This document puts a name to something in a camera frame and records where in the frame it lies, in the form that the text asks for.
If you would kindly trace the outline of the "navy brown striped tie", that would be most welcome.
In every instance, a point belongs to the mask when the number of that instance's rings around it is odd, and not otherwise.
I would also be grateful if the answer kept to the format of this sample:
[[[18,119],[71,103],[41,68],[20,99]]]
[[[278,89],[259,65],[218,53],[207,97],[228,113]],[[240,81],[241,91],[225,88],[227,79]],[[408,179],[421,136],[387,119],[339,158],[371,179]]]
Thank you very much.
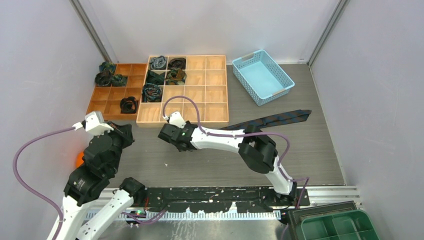
[[[311,113],[311,110],[298,109],[236,123],[233,125],[222,127],[220,129],[228,131],[240,130],[246,129],[249,125],[255,126],[258,129],[263,129],[281,125],[295,124],[305,122],[309,118]]]

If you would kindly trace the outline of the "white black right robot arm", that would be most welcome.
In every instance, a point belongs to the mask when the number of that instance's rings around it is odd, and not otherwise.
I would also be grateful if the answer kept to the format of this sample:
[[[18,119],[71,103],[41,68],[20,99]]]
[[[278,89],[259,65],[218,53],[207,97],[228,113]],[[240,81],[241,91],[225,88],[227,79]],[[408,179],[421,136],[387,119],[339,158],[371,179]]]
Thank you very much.
[[[158,138],[179,152],[212,149],[238,154],[247,167],[263,174],[271,183],[279,202],[291,205],[297,199],[297,184],[282,166],[288,150],[278,153],[272,132],[249,125],[246,129],[222,130],[202,127],[187,121],[184,126],[166,123]]]

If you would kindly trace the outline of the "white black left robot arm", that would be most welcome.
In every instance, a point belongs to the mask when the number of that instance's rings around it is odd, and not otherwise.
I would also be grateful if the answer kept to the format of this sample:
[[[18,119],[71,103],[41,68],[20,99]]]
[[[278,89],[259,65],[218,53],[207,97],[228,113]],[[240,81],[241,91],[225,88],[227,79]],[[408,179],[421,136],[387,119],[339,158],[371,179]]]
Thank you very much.
[[[122,152],[135,141],[132,125],[111,121],[95,135],[83,151],[83,163],[70,175],[64,188],[62,216],[58,217],[48,235],[49,240],[97,240],[127,208],[141,206],[147,197],[145,185],[133,177],[120,184],[108,203],[89,221],[93,207],[119,169]]]

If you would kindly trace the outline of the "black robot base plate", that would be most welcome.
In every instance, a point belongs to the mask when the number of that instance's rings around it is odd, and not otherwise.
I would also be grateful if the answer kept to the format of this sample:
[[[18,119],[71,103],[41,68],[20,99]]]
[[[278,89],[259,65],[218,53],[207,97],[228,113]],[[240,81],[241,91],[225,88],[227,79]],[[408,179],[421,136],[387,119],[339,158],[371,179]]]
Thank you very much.
[[[168,213],[227,213],[232,206],[237,213],[270,213],[289,207],[310,205],[307,190],[298,188],[284,197],[270,186],[233,187],[150,187],[132,207]]]

